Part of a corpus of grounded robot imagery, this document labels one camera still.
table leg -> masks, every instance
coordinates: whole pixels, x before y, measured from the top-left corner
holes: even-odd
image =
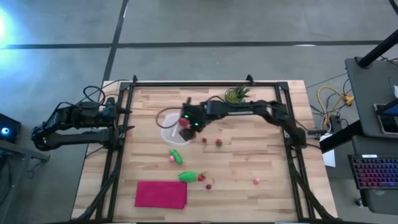
[[[351,140],[355,135],[363,136],[362,126],[360,120],[355,121],[344,129],[338,131],[332,136],[320,141],[322,153],[328,152],[335,147]]]

aluminum frame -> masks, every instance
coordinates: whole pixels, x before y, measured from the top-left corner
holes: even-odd
[[[273,87],[275,90],[276,100],[280,103],[282,103],[282,97],[281,97],[280,92],[283,91],[284,95],[285,95],[285,99],[286,99],[287,110],[290,114],[290,118],[291,118],[292,122],[295,124],[293,106],[292,106],[292,101],[290,98],[290,91],[289,91],[288,83],[287,82],[254,82],[251,75],[248,75],[248,77],[246,78],[246,81],[242,81],[242,82],[228,82],[228,81],[227,82],[138,82],[137,77],[134,76],[132,82],[121,82],[120,83],[118,104],[121,105],[123,97],[124,97],[124,92],[125,92],[125,90],[128,90],[126,108],[131,107],[132,97],[133,97],[133,93],[134,93],[134,87],[164,87],[164,86],[169,86],[169,87],[173,87],[173,86],[174,87],[178,87],[178,86],[227,86],[227,87],[233,87],[236,85],[247,85],[247,84],[249,84],[251,86]],[[128,120],[129,120],[129,114],[124,116],[123,126],[127,126]],[[284,134],[284,142],[286,143],[288,140],[289,140],[289,136]],[[82,223],[108,222],[109,223],[109,222],[112,222],[113,215],[114,215],[114,206],[116,204],[116,196],[117,196],[117,191],[118,191],[118,182],[119,182],[119,175],[120,175],[120,170],[121,170],[121,161],[123,159],[124,143],[125,143],[125,138],[122,139],[123,147],[120,148],[118,151],[116,163],[114,165],[114,169],[112,172],[114,175],[114,178],[111,181],[112,190],[111,190],[111,198],[110,198],[107,217],[103,218],[102,214],[103,214],[104,196],[106,195],[106,192],[110,188],[109,180],[112,177],[112,174],[109,176],[109,172],[111,169],[111,161],[112,161],[114,149],[108,149],[108,153],[107,153],[106,160],[105,160],[103,178],[102,178],[102,182],[101,182],[101,190],[100,190],[99,194],[97,195],[97,197],[94,199],[94,202],[96,200],[99,200],[98,205],[95,207],[95,210],[96,210],[95,219],[89,220],[89,218],[93,214],[93,212],[90,212],[90,213],[86,214],[84,217],[78,218],[77,220],[71,220],[71,222],[75,222],[75,223],[80,223],[80,222],[82,222]],[[289,156],[289,155],[291,155],[291,148],[286,146],[286,144],[285,144],[285,151],[288,155],[287,156],[288,160],[291,160],[291,162],[293,162],[293,157]],[[303,177],[303,182],[308,186],[307,173],[305,170],[305,164],[304,164],[302,151],[301,150],[296,150],[296,151],[297,151],[297,160],[298,160],[298,166],[300,169],[300,175]],[[293,193],[293,197],[295,200],[297,219],[301,220],[304,217],[303,217],[303,210],[302,210],[301,201],[300,201],[299,189],[297,187],[297,182],[294,179],[294,175],[290,169],[289,169],[289,174],[290,174],[290,181],[292,183],[292,193]],[[311,201],[307,197],[306,197],[306,201],[307,201],[307,209],[308,209],[309,217],[315,218],[315,213],[314,213]]]
[[[276,100],[280,103],[282,103],[282,95],[280,92],[283,91],[284,95],[285,95],[285,99],[286,99],[287,110],[288,110],[288,113],[291,118],[291,122],[294,125],[296,125],[288,83],[287,82],[254,82],[251,75],[248,75],[248,77],[246,78],[246,81],[242,81],[242,82],[236,82],[236,81],[233,81],[233,82],[232,81],[229,81],[229,82],[228,81],[225,81],[225,82],[138,82],[137,77],[134,76],[131,82],[120,82],[118,104],[121,105],[121,103],[123,102],[124,92],[126,90],[128,90],[126,108],[131,108],[132,97],[133,97],[135,87],[236,86],[236,85],[247,85],[247,84],[249,84],[251,86],[273,87],[275,90]],[[128,121],[129,121],[129,114],[126,114],[123,118],[123,126],[126,127],[128,124]],[[297,153],[297,157],[293,157],[292,156],[292,148],[289,144],[287,144],[290,140],[290,137],[284,130],[282,130],[282,134],[283,134],[284,142],[285,142],[287,165],[289,167],[290,182],[292,184],[292,193],[293,193],[293,198],[295,201],[295,209],[296,209],[297,220],[298,220],[298,222],[291,222],[291,223],[364,224],[361,222],[344,222],[343,220],[332,217],[325,210],[325,208],[322,207],[320,202],[317,200],[315,195],[310,190],[310,187],[308,184],[307,172],[305,170],[305,164],[304,164],[304,159],[303,159],[303,154],[302,154],[301,149],[295,149],[294,151]],[[114,169],[113,169],[112,173],[109,173],[109,172],[110,172],[110,168],[111,168],[111,160],[112,160],[113,152],[116,149],[108,150],[108,153],[106,156],[104,172],[103,172],[103,180],[101,183],[101,190],[99,191],[98,195],[95,197],[93,203],[91,203],[91,205],[88,207],[88,209],[84,212],[85,216],[83,218],[82,218],[82,216],[80,216],[77,219],[71,219],[67,222],[58,222],[58,224],[62,224],[62,223],[64,223],[64,224],[67,224],[67,223],[112,223],[113,222],[114,206],[116,204],[116,196],[117,196],[117,191],[118,191],[119,175],[120,175],[120,171],[121,171],[121,162],[123,159],[125,140],[126,140],[125,138],[121,139],[122,147],[118,151],[116,163],[114,165]],[[297,158],[299,171],[297,171],[297,168],[294,164],[295,158]],[[299,189],[298,189],[297,185],[299,185],[304,192],[309,218],[303,217],[303,210],[301,207],[300,194],[299,194]],[[110,186],[112,186],[112,190],[111,190],[111,197],[110,197],[110,202],[109,202],[109,207],[108,207],[108,214],[107,214],[106,218],[103,218],[102,214],[103,214],[104,197],[105,197],[107,191],[109,190]],[[317,210],[318,214],[321,216],[321,219],[317,219],[315,217],[314,208]],[[90,219],[90,217],[93,215],[95,210],[96,210],[95,218]],[[255,222],[255,223],[278,224],[281,222]]]

desk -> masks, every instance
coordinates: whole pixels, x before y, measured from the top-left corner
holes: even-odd
[[[118,93],[118,83],[104,89]],[[279,128],[259,116],[235,116],[207,126],[187,146],[166,144],[155,124],[156,114],[166,107],[180,107],[188,96],[192,103],[205,101],[213,95],[223,97],[227,87],[135,87],[124,147],[114,222],[270,222],[296,221],[294,200],[287,167],[284,142]],[[313,127],[312,114],[303,81],[289,81],[295,117]],[[248,100],[275,100],[275,90],[251,87]],[[207,147],[200,139],[208,139]],[[217,148],[215,139],[224,145]],[[88,152],[98,148],[90,145]],[[184,164],[168,160],[169,150],[177,149]],[[319,149],[303,151],[310,188],[320,203],[334,216],[336,208]],[[106,150],[92,154],[84,163],[72,218],[78,217],[91,203],[101,185]],[[136,208],[137,181],[177,180],[186,170],[207,171],[215,179],[211,190],[203,182],[188,184],[188,204],[183,210]],[[259,185],[253,184],[260,178]],[[306,211],[302,196],[303,210]]]
[[[354,136],[355,154],[398,154],[398,140]],[[375,213],[398,215],[397,190],[364,190],[362,198],[369,210]]]
[[[322,141],[320,144],[323,152],[350,141],[355,135],[397,139],[398,135],[384,134],[381,131],[374,104],[387,104],[395,99],[394,92],[390,88],[389,78],[391,77],[392,85],[398,85],[396,77],[398,67],[389,62],[377,60],[369,68],[363,69],[356,63],[355,58],[346,59],[345,64],[359,119]]]

concrete floor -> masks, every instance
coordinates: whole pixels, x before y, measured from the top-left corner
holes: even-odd
[[[0,46],[111,43],[121,6],[122,0],[3,0]],[[382,40],[397,29],[397,20],[386,0],[130,0],[119,42]],[[134,74],[140,80],[242,80],[251,74],[258,80],[304,80],[310,86],[345,73],[345,58],[374,47],[119,49],[110,80]],[[19,144],[34,148],[30,129],[57,103],[76,102],[85,86],[101,85],[108,55],[109,49],[0,50],[0,90],[6,94],[0,113],[22,122]],[[397,47],[385,54],[395,55]],[[319,108],[318,87],[341,90],[346,79],[308,88],[310,103]],[[343,108],[341,115],[350,123],[358,118],[355,106]],[[320,118],[314,115],[314,120],[319,125]],[[85,149],[65,146],[50,152],[50,162],[21,184],[9,223],[68,220]],[[352,180],[330,181],[340,218],[396,220],[356,207]]]

strawberry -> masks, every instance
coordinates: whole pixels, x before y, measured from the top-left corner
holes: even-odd
[[[198,181],[204,181],[204,180],[205,180],[205,176],[203,176],[203,175],[198,176]]]
[[[189,120],[188,120],[188,119],[185,119],[185,118],[180,118],[179,121],[178,121],[178,123],[179,123],[179,124],[181,125],[181,127],[183,127],[183,128],[188,128],[189,125],[190,125]]]
[[[221,147],[221,146],[223,146],[223,142],[222,142],[222,140],[220,140],[220,139],[217,139],[217,140],[216,140],[216,146],[217,146],[217,147]]]

